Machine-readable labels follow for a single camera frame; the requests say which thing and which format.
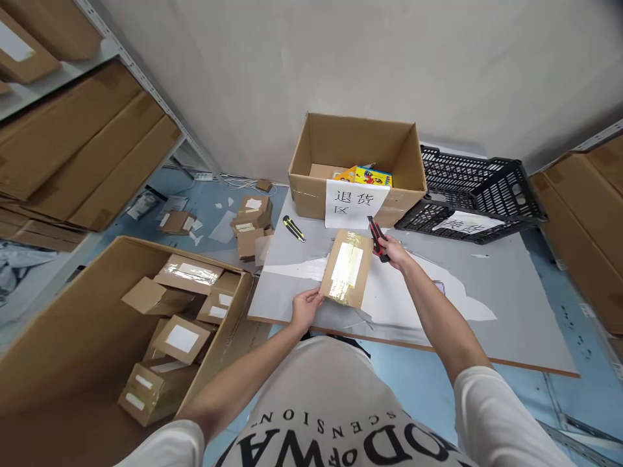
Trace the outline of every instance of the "floor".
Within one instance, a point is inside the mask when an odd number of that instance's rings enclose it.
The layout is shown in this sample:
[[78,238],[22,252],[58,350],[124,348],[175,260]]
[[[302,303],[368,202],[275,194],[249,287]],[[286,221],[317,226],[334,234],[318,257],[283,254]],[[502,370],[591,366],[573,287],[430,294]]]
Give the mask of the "floor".
[[[174,194],[191,185],[180,171],[161,169],[149,184],[165,195]],[[231,203],[235,211],[243,195],[253,194],[251,189],[231,190],[217,182],[197,182],[194,187],[179,193],[188,196],[186,210],[196,214],[204,226],[196,232],[203,235],[199,244],[189,237],[162,235],[155,220],[162,205],[140,221],[122,216],[106,233],[96,253],[100,252],[117,235],[131,235],[154,242],[175,246],[182,250],[205,254],[221,261],[239,264],[236,240],[227,244],[208,238]],[[286,187],[278,187],[272,197],[273,225],[278,222],[281,206],[287,194]],[[517,396],[538,420],[561,428],[559,415],[570,415],[617,438],[623,438],[620,408],[623,407],[623,387],[607,360],[589,318],[585,317],[574,290],[565,276],[553,264],[544,239],[537,231],[523,235],[535,268],[541,277],[550,305],[575,358],[581,379],[544,374],[511,366],[496,365],[496,369],[510,384]],[[394,391],[398,400],[414,418],[428,425],[451,442],[456,442],[454,431],[454,397],[439,358],[424,352],[360,341],[372,354],[372,362],[379,377]],[[204,465],[211,466],[245,425],[253,402],[238,418],[210,443]],[[604,454],[623,462],[621,453],[604,451]],[[572,457],[578,465],[592,465],[579,457]]]

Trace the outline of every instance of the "table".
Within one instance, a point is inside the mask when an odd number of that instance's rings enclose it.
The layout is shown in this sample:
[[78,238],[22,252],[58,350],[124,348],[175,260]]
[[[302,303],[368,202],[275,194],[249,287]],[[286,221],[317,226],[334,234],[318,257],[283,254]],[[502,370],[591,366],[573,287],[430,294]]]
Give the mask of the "table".
[[[301,243],[279,222],[265,260],[292,265],[326,257],[337,229],[324,221],[299,217],[286,195],[280,219],[289,215],[304,232]],[[370,235],[369,231],[353,232]],[[485,353],[496,363],[578,377],[575,362],[558,327],[539,275],[521,236],[516,233],[489,245],[391,230],[406,250],[447,269],[465,284],[469,296],[487,305],[496,320],[469,321]],[[292,297],[319,282],[263,271],[248,318],[273,324],[291,320]],[[355,339],[434,351],[421,329],[371,326],[356,310],[325,300],[313,321],[314,330]]]

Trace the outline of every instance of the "wall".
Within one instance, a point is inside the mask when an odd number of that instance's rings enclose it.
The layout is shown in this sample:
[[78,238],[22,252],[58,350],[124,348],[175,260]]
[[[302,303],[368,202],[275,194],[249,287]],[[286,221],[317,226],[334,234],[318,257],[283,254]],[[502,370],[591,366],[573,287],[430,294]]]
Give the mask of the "wall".
[[614,1],[101,1],[229,173],[287,181],[308,110],[529,171],[623,116]]

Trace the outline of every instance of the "paper sign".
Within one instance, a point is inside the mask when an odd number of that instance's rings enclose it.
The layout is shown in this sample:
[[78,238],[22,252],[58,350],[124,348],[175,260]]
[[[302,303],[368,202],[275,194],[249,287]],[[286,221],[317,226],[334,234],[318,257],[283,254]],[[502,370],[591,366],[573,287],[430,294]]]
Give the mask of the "paper sign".
[[324,226],[367,229],[368,216],[378,213],[388,193],[388,186],[327,180]]
[[185,327],[176,324],[164,342],[181,350],[182,352],[188,353],[193,348],[193,345],[195,345],[198,338],[199,334],[189,331]]
[[479,234],[493,227],[504,225],[504,221],[492,219],[487,216],[455,211],[449,218],[432,228],[433,231],[440,228],[448,228],[464,234]]

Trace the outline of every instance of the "crate label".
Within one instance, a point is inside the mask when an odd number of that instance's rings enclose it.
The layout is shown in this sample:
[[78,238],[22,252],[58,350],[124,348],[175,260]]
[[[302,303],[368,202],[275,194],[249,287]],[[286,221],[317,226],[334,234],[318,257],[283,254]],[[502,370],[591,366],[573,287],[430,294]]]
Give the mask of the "crate label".
[[504,225],[504,221],[487,216],[455,211],[449,218],[432,228],[433,231],[447,228],[464,234],[479,234],[490,228]]

